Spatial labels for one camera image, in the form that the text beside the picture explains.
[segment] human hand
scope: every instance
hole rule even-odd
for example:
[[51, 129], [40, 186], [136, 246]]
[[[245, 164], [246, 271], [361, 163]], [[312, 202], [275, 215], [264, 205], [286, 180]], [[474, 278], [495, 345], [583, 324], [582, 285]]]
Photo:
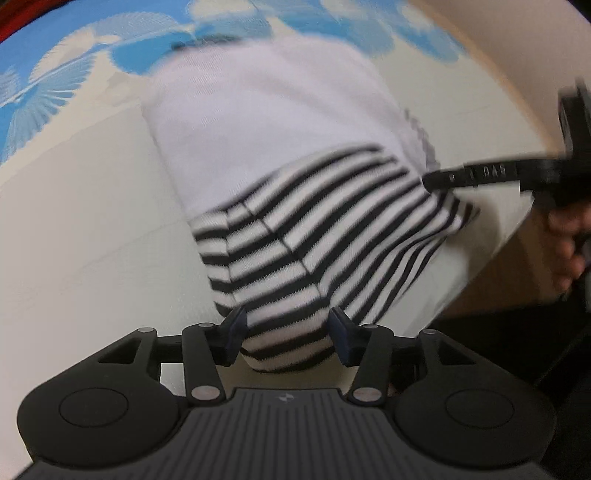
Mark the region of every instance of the human hand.
[[588, 232], [591, 232], [591, 202], [552, 210], [545, 219], [545, 258], [552, 270], [554, 286], [561, 293], [585, 270], [584, 258], [574, 252], [574, 237]]

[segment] black tool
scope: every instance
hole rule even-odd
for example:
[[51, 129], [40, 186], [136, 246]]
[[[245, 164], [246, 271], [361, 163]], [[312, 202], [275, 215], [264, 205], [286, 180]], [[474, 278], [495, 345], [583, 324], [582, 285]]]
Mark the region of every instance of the black tool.
[[[433, 192], [517, 181], [522, 192], [532, 192], [534, 204], [542, 210], [591, 199], [591, 96], [583, 82], [560, 92], [558, 118], [566, 155], [505, 158], [434, 171], [423, 177], [424, 187]], [[591, 235], [579, 236], [576, 250], [587, 270], [573, 289], [580, 290], [591, 310]]]
[[[235, 360], [245, 326], [235, 310], [180, 336], [139, 329], [37, 387], [18, 412], [33, 458], [18, 478], [550, 479], [535, 462], [553, 436], [551, 403], [443, 334], [399, 338], [333, 309], [336, 353], [359, 366], [346, 395], [238, 388], [226, 398], [215, 364]], [[175, 397], [159, 367], [181, 361], [186, 397]], [[394, 365], [415, 373], [388, 397]]]

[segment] white mattress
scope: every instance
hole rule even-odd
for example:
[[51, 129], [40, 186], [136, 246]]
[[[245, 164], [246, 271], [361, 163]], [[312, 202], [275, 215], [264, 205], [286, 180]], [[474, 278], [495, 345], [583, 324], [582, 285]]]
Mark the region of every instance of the white mattress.
[[[413, 10], [416, 22], [426, 22]], [[293, 34], [269, 18], [275, 34]], [[469, 54], [442, 62], [397, 39], [375, 64], [420, 118], [442, 167], [544, 149], [503, 88]], [[36, 385], [141, 326], [162, 335], [218, 322], [204, 266], [141, 116], [145, 78], [106, 51], [59, 115], [0, 167], [0, 479], [28, 462], [15, 418]], [[382, 322], [414, 336], [468, 283], [526, 216], [517, 187], [461, 192], [480, 218], [448, 242]], [[243, 362], [227, 385], [346, 386], [334, 361], [259, 377]], [[163, 382], [182, 391], [180, 370]]]

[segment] black stripe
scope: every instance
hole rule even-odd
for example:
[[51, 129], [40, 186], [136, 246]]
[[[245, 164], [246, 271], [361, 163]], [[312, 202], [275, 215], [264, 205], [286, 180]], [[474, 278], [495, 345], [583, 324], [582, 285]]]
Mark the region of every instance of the black stripe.
[[[424, 245], [419, 245], [418, 248], [416, 248], [415, 251], [411, 254], [410, 258], [408, 259], [408, 262], [404, 266], [404, 270], [402, 272], [402, 275], [400, 275], [400, 278], [397, 280], [397, 282], [392, 287], [392, 290], [388, 294], [388, 297], [386, 298], [386, 301], [384, 302], [384, 305], [382, 306], [382, 308], [378, 312], [378, 315], [376, 316], [376, 318], [381, 318], [384, 315], [384, 313], [386, 312], [386, 310], [388, 310], [389, 306], [392, 304], [392, 302], [394, 301], [394, 299], [396, 298], [396, 296], [400, 292], [400, 289], [402, 288], [402, 286], [406, 282], [407, 278], [409, 277], [410, 272], [412, 272], [414, 264], [417, 262], [418, 256], [421, 254], [421, 252], [425, 248], [428, 247], [428, 245], [429, 245], [429, 241], [426, 241]], [[392, 276], [394, 275], [394, 273], [398, 269], [398, 266], [400, 266], [400, 262], [398, 263], [398, 265], [396, 266], [396, 268], [392, 272], [392, 275], [390, 275], [390, 277], [388, 278], [388, 281], [392, 278]], [[388, 284], [388, 281], [384, 283], [384, 287], [382, 289], [380, 289], [379, 293], [382, 293], [382, 291], [384, 290], [384, 288]], [[369, 308], [367, 309], [367, 311], [364, 314], [362, 314], [361, 311], [358, 312], [357, 315], [355, 315], [356, 320], [363, 319], [369, 313], [369, 310], [372, 305], [373, 305], [373, 303], [368, 305]]]
[[420, 187], [419, 181], [412, 182], [404, 190], [393, 192], [393, 196], [386, 197], [381, 202], [377, 203], [359, 221], [352, 229], [348, 230], [341, 239], [334, 245], [330, 252], [322, 259], [313, 272], [316, 281], [322, 279], [322, 275], [328, 268], [337, 260], [337, 258], [346, 250], [346, 248], [379, 216], [384, 210], [389, 208], [394, 202], [400, 200], [404, 196], [413, 192], [417, 187]]
[[248, 330], [247, 338], [253, 337], [255, 335], [260, 335], [261, 333], [268, 332], [269, 330], [275, 330], [278, 328], [286, 327], [291, 325], [292, 323], [299, 322], [304, 320], [308, 317], [314, 315], [320, 309], [327, 309], [329, 307], [329, 303], [324, 298], [314, 299], [309, 304], [304, 305], [295, 310], [291, 310], [287, 313], [283, 313], [276, 317], [270, 317], [267, 320], [259, 323], [258, 325], [253, 325]]
[[[391, 180], [396, 180], [399, 179], [401, 177], [404, 177], [407, 175], [407, 171], [406, 172], [401, 172], [399, 174], [393, 175]], [[306, 256], [306, 254], [312, 249], [312, 247], [314, 247], [315, 244], [318, 243], [318, 241], [320, 240], [320, 238], [322, 238], [322, 236], [328, 231], [330, 230], [330, 228], [343, 216], [345, 215], [349, 210], [351, 210], [351, 208], [353, 208], [357, 203], [359, 203], [361, 200], [363, 200], [363, 198], [369, 194], [369, 192], [359, 192], [358, 194], [355, 194], [354, 196], [352, 196], [351, 198], [347, 199], [344, 203], [342, 203], [341, 205], [339, 205], [338, 208], [336, 208], [333, 212], [331, 212], [328, 217], [324, 218], [322, 220], [322, 223], [314, 229], [313, 232], [311, 232], [311, 234], [297, 247], [295, 254], [298, 258], [304, 258]]]
[[[399, 177], [400, 176], [396, 174], [396, 175], [393, 175], [393, 176], [391, 176], [391, 177], [389, 177], [387, 179], [384, 179], [383, 181], [378, 182], [377, 184], [374, 184], [374, 185], [369, 186], [364, 191], [360, 192], [358, 195], [356, 195], [354, 198], [352, 198], [351, 202], [348, 202], [348, 203], [351, 203], [351, 204], [352, 203], [355, 203], [356, 202], [356, 199], [358, 197], [366, 196], [370, 192], [372, 192], [372, 191], [380, 188], [381, 186], [383, 186], [384, 184], [388, 183], [389, 181], [396, 180]], [[399, 198], [402, 198], [404, 195], [408, 194], [409, 192], [413, 191], [415, 188], [417, 188], [418, 186], [420, 186], [420, 184], [421, 183], [417, 180], [416, 182], [413, 182], [408, 187], [406, 187], [404, 190], [402, 190], [400, 192], [393, 192], [394, 197], [388, 197], [388, 198], [384, 199], [381, 203], [386, 203], [386, 202], [390, 202], [391, 203], [391, 202], [393, 202], [395, 200], [398, 200]], [[378, 203], [378, 205], [376, 207], [374, 207], [374, 209], [376, 211], [379, 209], [381, 203]], [[381, 210], [384, 210], [387, 207], [388, 207], [388, 205], [385, 205]], [[332, 226], [332, 224], [330, 223], [330, 221], [324, 221], [323, 224], [324, 225], [327, 225], [328, 228]], [[283, 234], [282, 233], [279, 233], [279, 232], [277, 232], [276, 235], [280, 235], [280, 238], [283, 237]], [[230, 257], [230, 263], [233, 263], [234, 261], [236, 261], [234, 259], [234, 256], [233, 255], [234, 255], [234, 253], [232, 253], [232, 256]], [[297, 249], [297, 252], [296, 252], [296, 255], [295, 256], [296, 256], [297, 259], [301, 260], [305, 255], [303, 255], [303, 254], [300, 253], [300, 249]], [[248, 283], [251, 283], [251, 282], [259, 279], [260, 277], [263, 277], [265, 275], [268, 275], [268, 274], [272, 273], [273, 271], [278, 270], [279, 268], [284, 267], [290, 261], [294, 261], [294, 258], [293, 257], [287, 257], [286, 256], [286, 257], [279, 258], [279, 259], [275, 260], [274, 262], [261, 267], [258, 270], [253, 270], [252, 272], [248, 273], [247, 275], [245, 275], [244, 277], [240, 278], [239, 280], [234, 280], [234, 282], [236, 284], [236, 288], [239, 288], [238, 285], [244, 286], [244, 285], [246, 285]]]
[[233, 310], [225, 305], [220, 305], [219, 303], [215, 303], [217, 312], [224, 318], [230, 315], [230, 312]]
[[264, 295], [261, 295], [255, 299], [241, 302], [241, 305], [246, 309], [247, 312], [249, 312], [264, 305], [275, 303], [278, 300], [284, 299], [292, 294], [298, 293], [300, 290], [304, 290], [304, 288], [311, 286], [316, 287], [310, 276], [308, 274], [304, 274], [303, 277], [293, 280], [276, 290], [265, 293]]
[[[388, 247], [385, 249], [385, 251], [381, 252], [372, 261], [371, 265], [367, 268], [367, 270], [363, 274], [363, 277], [361, 279], [359, 279], [359, 281], [357, 282], [357, 285], [355, 285], [355, 288], [353, 288], [353, 290], [351, 290], [347, 294], [347, 296], [343, 299], [343, 301], [341, 302], [339, 307], [341, 307], [344, 310], [355, 299], [355, 297], [359, 294], [359, 292], [361, 292], [361, 290], [363, 290], [363, 288], [365, 287], [365, 285], [367, 284], [369, 279], [372, 277], [375, 270], [382, 264], [382, 262], [384, 261], [384, 258], [386, 258], [392, 250], [394, 250], [398, 245], [400, 245], [404, 241], [406, 241], [409, 238], [412, 238], [414, 235], [420, 233], [421, 230], [423, 230], [437, 216], [437, 214], [443, 208], [443, 200], [444, 200], [444, 197], [442, 195], [440, 195], [437, 206], [431, 211], [431, 213], [429, 213], [428, 215], [423, 217], [423, 220], [421, 222], [419, 222], [417, 225], [415, 225], [415, 227], [411, 228], [408, 232], [406, 232], [405, 234], [403, 234], [402, 236], [397, 238], [394, 242], [392, 242], [390, 245], [388, 245]], [[351, 263], [350, 267], [352, 267], [351, 270], [354, 270], [355, 267], [357, 267], [357, 265], [354, 263]]]
[[[336, 152], [334, 154], [329, 155], [324, 160], [322, 160], [321, 162], [315, 164], [314, 166], [312, 166], [310, 168], [306, 168], [306, 167], [302, 168], [302, 171], [299, 172], [299, 174], [295, 178], [291, 179], [291, 181], [286, 183], [278, 193], [276, 193], [273, 197], [269, 198], [265, 202], [262, 209], [256, 213], [256, 216], [258, 218], [262, 218], [265, 215], [267, 215], [268, 213], [270, 213], [270, 211], [272, 211], [273, 208], [276, 207], [276, 205], [278, 205], [285, 197], [287, 197], [297, 187], [299, 187], [302, 183], [304, 183], [310, 177], [312, 177], [312, 176], [316, 175], [317, 173], [319, 173], [320, 171], [324, 170], [326, 167], [330, 167], [331, 165], [333, 165], [337, 162], [340, 162], [340, 161], [346, 159], [347, 157], [351, 157], [351, 156], [357, 155], [359, 153], [363, 153], [363, 152], [377, 153], [382, 150], [383, 150], [383, 148], [380, 147], [379, 145], [365, 145], [363, 147], [348, 148], [347, 150], [342, 150], [340, 152]], [[241, 203], [246, 203], [247, 201], [248, 201], [248, 198], [244, 197]], [[238, 222], [238, 223], [232, 225], [232, 228], [234, 230], [237, 230], [237, 229], [243, 228], [244, 226], [248, 225], [248, 223], [249, 223], [249, 220], [245, 219], [242, 222]]]
[[292, 350], [296, 350], [297, 348], [308, 345], [309, 343], [318, 342], [326, 337], [328, 332], [328, 327], [326, 324], [323, 324], [316, 330], [312, 330], [311, 332], [307, 332], [301, 336], [292, 338], [285, 342], [275, 343], [265, 348], [261, 348], [260, 350], [247, 351], [246, 349], [241, 348], [240, 351], [243, 355], [250, 358], [254, 358], [256, 360], [266, 360], [273, 356], [281, 355], [282, 353], [291, 352]]
[[[348, 174], [343, 177], [339, 177], [339, 178], [333, 177], [333, 178], [329, 179], [328, 183], [326, 183], [321, 190], [316, 191], [315, 194], [312, 195], [312, 197], [309, 200], [307, 200], [305, 203], [303, 203], [301, 206], [299, 206], [294, 212], [292, 212], [292, 214], [289, 217], [285, 218], [284, 222], [282, 224], [280, 224], [279, 226], [277, 226], [274, 231], [270, 230], [270, 228], [265, 223], [264, 215], [261, 215], [261, 214], [257, 214], [256, 216], [252, 216], [250, 218], [247, 218], [243, 222], [241, 222], [239, 225], [237, 224], [237, 226], [232, 225], [232, 227], [231, 227], [232, 233], [237, 232], [237, 231], [241, 230], [242, 228], [244, 228], [245, 226], [248, 226], [249, 224], [255, 223], [257, 221], [260, 221], [263, 225], [265, 225], [265, 227], [267, 227], [267, 234], [266, 235], [263, 235], [262, 237], [258, 238], [252, 244], [248, 244], [242, 248], [232, 251], [232, 255], [233, 255], [232, 261], [235, 261], [234, 259], [239, 259], [239, 258], [245, 257], [247, 255], [251, 255], [252, 253], [254, 253], [256, 251], [256, 250], [254, 250], [255, 248], [260, 249], [261, 243], [263, 245], [269, 244], [272, 241], [271, 239], [275, 239], [277, 236], [283, 237], [291, 228], [296, 226], [296, 224], [298, 224], [299, 221], [302, 220], [302, 218], [304, 218], [306, 213], [308, 213], [310, 210], [312, 210], [312, 208], [314, 208], [315, 205], [318, 204], [318, 202], [323, 200], [332, 191], [336, 190], [337, 188], [344, 185], [345, 183], [351, 181], [352, 179], [354, 179], [358, 175], [361, 175], [369, 170], [374, 170], [374, 169], [381, 167], [383, 165], [384, 164], [380, 163], [379, 161], [371, 162], [369, 164], [365, 164], [365, 165], [355, 168], [354, 170], [348, 172]], [[277, 206], [277, 204], [271, 205], [271, 210], [273, 208], [275, 208], [276, 206]]]
[[310, 358], [304, 360], [303, 362], [299, 362], [297, 364], [289, 365], [287, 367], [281, 368], [272, 368], [269, 370], [263, 370], [258, 368], [253, 368], [255, 372], [261, 373], [274, 373], [274, 374], [286, 374], [289, 372], [299, 372], [302, 370], [308, 370], [309, 368], [315, 367], [316, 365], [322, 363], [328, 357], [330, 357], [335, 352], [335, 347], [331, 346], [325, 350], [321, 350], [320, 352], [316, 353], [315, 355], [311, 356]]
[[228, 255], [209, 255], [199, 254], [204, 265], [215, 265], [220, 267], [227, 267], [229, 262]]
[[402, 223], [404, 223], [406, 218], [408, 218], [408, 216], [412, 214], [416, 208], [420, 207], [429, 198], [431, 198], [431, 194], [425, 192], [423, 196], [421, 196], [416, 202], [402, 210], [402, 212], [400, 212], [394, 218], [394, 220], [387, 224], [379, 235], [375, 236], [367, 244], [365, 244], [361, 251], [359, 251], [351, 260], [349, 266], [347, 266], [341, 273], [335, 276], [335, 278], [330, 282], [327, 297], [330, 298], [343, 284], [343, 282], [348, 280], [357, 266], [373, 251], [373, 249], [386, 240], [387, 237], [392, 235], [392, 233], [395, 232], [400, 227], [400, 225], [402, 225]]
[[[385, 273], [385, 275], [381, 278], [380, 282], [378, 283], [378, 285], [376, 286], [376, 288], [373, 290], [373, 292], [371, 293], [371, 295], [365, 300], [365, 302], [363, 303], [363, 306], [358, 310], [358, 312], [354, 315], [354, 318], [351, 318], [351, 320], [355, 323], [356, 321], [358, 321], [358, 323], [360, 323], [361, 321], [363, 321], [363, 318], [368, 314], [369, 310], [371, 309], [372, 305], [375, 303], [375, 301], [377, 300], [378, 296], [380, 295], [380, 293], [382, 292], [382, 290], [386, 287], [386, 285], [388, 284], [388, 282], [390, 281], [390, 279], [392, 278], [392, 276], [396, 273], [396, 270], [398, 269], [398, 267], [400, 266], [400, 263], [402, 262], [402, 258], [404, 257], [404, 255], [411, 249], [413, 248], [415, 245], [420, 244], [421, 242], [428, 240], [430, 238], [435, 237], [436, 235], [444, 232], [455, 220], [456, 215], [457, 215], [457, 210], [459, 207], [459, 200], [456, 200], [453, 204], [452, 204], [452, 208], [450, 209], [450, 214], [446, 220], [446, 223], [439, 228], [438, 230], [432, 232], [432, 233], [428, 233], [426, 235], [423, 235], [415, 240], [413, 240], [412, 242], [410, 242], [406, 247], [404, 247], [400, 252], [398, 252], [398, 254], [396, 255], [396, 257], [394, 258], [394, 261], [392, 262], [392, 264], [390, 265], [390, 267], [388, 268], [388, 271]], [[379, 264], [375, 264], [373, 263], [372, 266], [367, 270], [367, 272], [365, 273], [365, 275], [363, 276], [363, 280], [362, 283], [358, 284], [365, 286], [368, 282], [368, 280], [370, 279], [371, 275], [374, 273], [375, 269], [378, 268], [378, 266], [381, 264], [381, 261]], [[397, 284], [394, 287], [394, 290], [396, 289], [400, 289], [400, 286], [398, 285], [399, 282], [397, 282]], [[352, 299], [349, 299], [349, 302], [346, 303], [345, 305], [349, 305], [349, 303], [351, 303], [351, 301], [354, 299], [355, 297], [353, 297]]]
[[[356, 179], [357, 176], [362, 175], [363, 173], [366, 173], [370, 170], [376, 170], [376, 169], [383, 167], [383, 166], [384, 166], [384, 163], [382, 163], [382, 162], [370, 163], [368, 165], [364, 165], [362, 168], [360, 168], [356, 171], [352, 171], [351, 174], [348, 174], [344, 177], [339, 178], [334, 183], [327, 184], [324, 188], [322, 188], [321, 190], [316, 192], [314, 195], [312, 195], [312, 197], [309, 198], [309, 200], [307, 200], [305, 204], [303, 204], [288, 219], [286, 219], [285, 222], [283, 222], [281, 225], [279, 225], [275, 229], [277, 235], [279, 235], [280, 237], [286, 236], [286, 234], [290, 230], [292, 230], [292, 228], [295, 227], [299, 222], [301, 222], [301, 220], [314, 207], [316, 207], [319, 203], [324, 201], [324, 199], [326, 197], [328, 197], [328, 195], [333, 193], [339, 187], [342, 187], [345, 183], [348, 183], [349, 181]], [[359, 199], [363, 198], [365, 195], [376, 190], [377, 188], [384, 185], [385, 183], [388, 183], [391, 180], [397, 180], [399, 178], [402, 178], [402, 177], [406, 176], [407, 174], [408, 174], [408, 170], [406, 170], [404, 168], [401, 169], [400, 171], [392, 172], [389, 175], [387, 175], [386, 178], [380, 180], [377, 183], [366, 186], [363, 190], [360, 190], [359, 192], [357, 192], [353, 197], [351, 197], [346, 202], [346, 204], [343, 204], [343, 205], [354, 205], [355, 203], [357, 203], [357, 201], [359, 201]]]
[[193, 238], [196, 242], [201, 240], [210, 240], [213, 238], [222, 238], [225, 239], [228, 236], [228, 228], [212, 228], [211, 230], [203, 230], [198, 233], [193, 234]]
[[219, 291], [226, 294], [230, 294], [234, 291], [231, 282], [225, 282], [223, 280], [212, 280], [210, 278], [209, 283], [211, 284], [212, 290], [214, 291]]
[[[412, 287], [413, 284], [417, 281], [417, 279], [419, 278], [419, 276], [421, 275], [421, 273], [423, 273], [423, 270], [425, 269], [425, 267], [427, 266], [427, 264], [429, 263], [429, 261], [431, 260], [431, 258], [435, 254], [435, 252], [439, 249], [439, 247], [441, 245], [443, 245], [443, 242], [444, 241], [445, 241], [445, 238], [442, 238], [441, 240], [439, 240], [438, 242], [436, 242], [435, 245], [433, 247], [431, 247], [431, 249], [429, 250], [429, 252], [427, 252], [427, 254], [423, 257], [423, 261], [421, 262], [421, 265], [419, 266], [419, 268], [417, 270], [417, 273], [415, 274], [412, 282], [410, 282], [410, 284], [408, 285], [408, 287], [404, 290], [404, 293], [406, 293], [408, 291], [408, 289], [410, 287]], [[378, 323], [382, 319], [382, 317], [386, 314], [386, 312], [390, 308], [390, 305], [392, 304], [392, 302], [396, 298], [396, 295], [397, 294], [395, 294], [394, 292], [392, 292], [392, 293], [390, 293], [390, 295], [388, 295], [388, 298], [386, 299], [386, 302], [384, 303], [383, 308], [380, 310], [380, 312], [378, 313], [378, 315], [375, 318], [375, 320], [373, 321], [373, 323]]]
[[236, 280], [232, 280], [233, 285], [236, 289], [245, 287], [246, 285], [256, 282], [263, 277], [271, 275], [276, 270], [280, 270], [287, 265], [296, 262], [297, 260], [293, 258], [291, 252], [286, 252], [281, 258], [277, 258], [273, 262], [269, 263], [268, 265], [264, 265], [261, 268], [253, 270], [252, 272], [247, 273], [243, 277], [240, 277]]

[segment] blue cloud pattern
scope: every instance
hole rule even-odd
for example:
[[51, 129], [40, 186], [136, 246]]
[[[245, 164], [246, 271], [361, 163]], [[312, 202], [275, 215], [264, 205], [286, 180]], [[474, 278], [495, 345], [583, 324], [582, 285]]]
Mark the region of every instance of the blue cloud pattern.
[[[184, 3], [187, 0], [182, 1], [179, 6], [187, 10]], [[178, 44], [198, 43], [201, 38], [215, 36], [268, 38], [272, 36], [272, 29], [267, 18], [273, 16], [300, 34], [336, 37], [352, 43], [369, 56], [391, 51], [395, 47], [394, 37], [403, 38], [425, 55], [442, 62], [454, 62], [465, 53], [445, 31], [431, 24], [414, 24], [407, 18], [406, 0], [345, 1], [350, 2], [349, 9], [339, 12], [325, 8], [320, 0], [245, 0], [251, 9], [194, 18], [193, 28], [186, 28], [170, 15], [157, 12], [126, 12], [88, 25], [77, 25], [78, 30], [71, 30], [73, 34], [78, 31], [87, 34], [84, 28], [90, 27], [87, 30], [95, 36], [91, 37], [90, 47], [73, 54], [79, 57], [59, 64], [39, 78], [33, 75], [32, 82], [20, 92], [14, 69], [0, 74], [0, 164], [40, 132], [69, 102], [88, 77], [95, 53], [101, 50], [107, 50], [112, 63], [124, 72], [143, 75]], [[137, 0], [126, 0], [128, 4], [134, 2]], [[47, 63], [43, 60], [33, 71], [45, 71]]]
[[0, 106], [0, 163], [23, 147], [86, 80], [94, 57], [75, 60], [28, 85]]

